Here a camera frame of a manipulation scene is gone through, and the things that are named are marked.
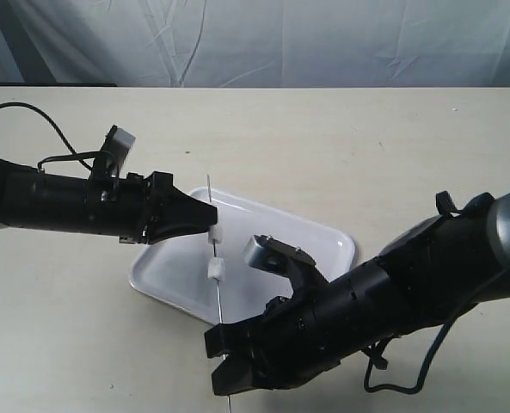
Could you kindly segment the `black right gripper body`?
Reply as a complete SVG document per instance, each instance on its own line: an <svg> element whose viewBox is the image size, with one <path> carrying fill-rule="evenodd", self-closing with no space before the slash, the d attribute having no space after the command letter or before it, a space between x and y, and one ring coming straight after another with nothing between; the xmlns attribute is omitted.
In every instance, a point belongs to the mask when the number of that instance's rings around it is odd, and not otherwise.
<svg viewBox="0 0 510 413"><path fill-rule="evenodd" d="M259 322L259 389L300 387L391 336L392 280L387 274L345 274L317 293L279 299L245 320Z"/></svg>

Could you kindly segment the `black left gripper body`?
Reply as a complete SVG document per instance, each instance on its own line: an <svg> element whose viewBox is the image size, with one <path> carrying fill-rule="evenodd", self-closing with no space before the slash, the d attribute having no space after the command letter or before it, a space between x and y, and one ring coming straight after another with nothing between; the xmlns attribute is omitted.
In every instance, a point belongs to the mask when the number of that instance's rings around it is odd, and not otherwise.
<svg viewBox="0 0 510 413"><path fill-rule="evenodd" d="M171 235L166 212L173 190L170 173L90 180L84 203L86 233L151 244Z"/></svg>

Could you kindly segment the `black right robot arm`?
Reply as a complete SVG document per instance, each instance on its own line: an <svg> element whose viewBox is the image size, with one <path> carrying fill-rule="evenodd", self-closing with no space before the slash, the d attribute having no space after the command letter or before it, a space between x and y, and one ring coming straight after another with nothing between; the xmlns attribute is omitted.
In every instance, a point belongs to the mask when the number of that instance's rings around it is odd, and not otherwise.
<svg viewBox="0 0 510 413"><path fill-rule="evenodd" d="M370 369L384 370L391 341L438 327L407 389L419 392L456 320L483 302L510 298L510 193L479 194L457 208L441 192L435 204L433 217L331 281L300 248L253 236L248 265L287 278L292 296L275 297L262 314L206 332L207 355L221 359L213 392L294 389L357 352Z"/></svg>

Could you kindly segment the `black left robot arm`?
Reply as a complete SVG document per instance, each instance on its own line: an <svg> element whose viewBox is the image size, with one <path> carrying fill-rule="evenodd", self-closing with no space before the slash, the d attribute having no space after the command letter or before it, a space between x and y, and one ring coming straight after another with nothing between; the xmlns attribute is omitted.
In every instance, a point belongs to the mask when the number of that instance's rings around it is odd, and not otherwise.
<svg viewBox="0 0 510 413"><path fill-rule="evenodd" d="M170 173L124 178L58 176L0 159L0 229L5 227L118 237L154 244L205 233L215 206L175 187Z"/></svg>

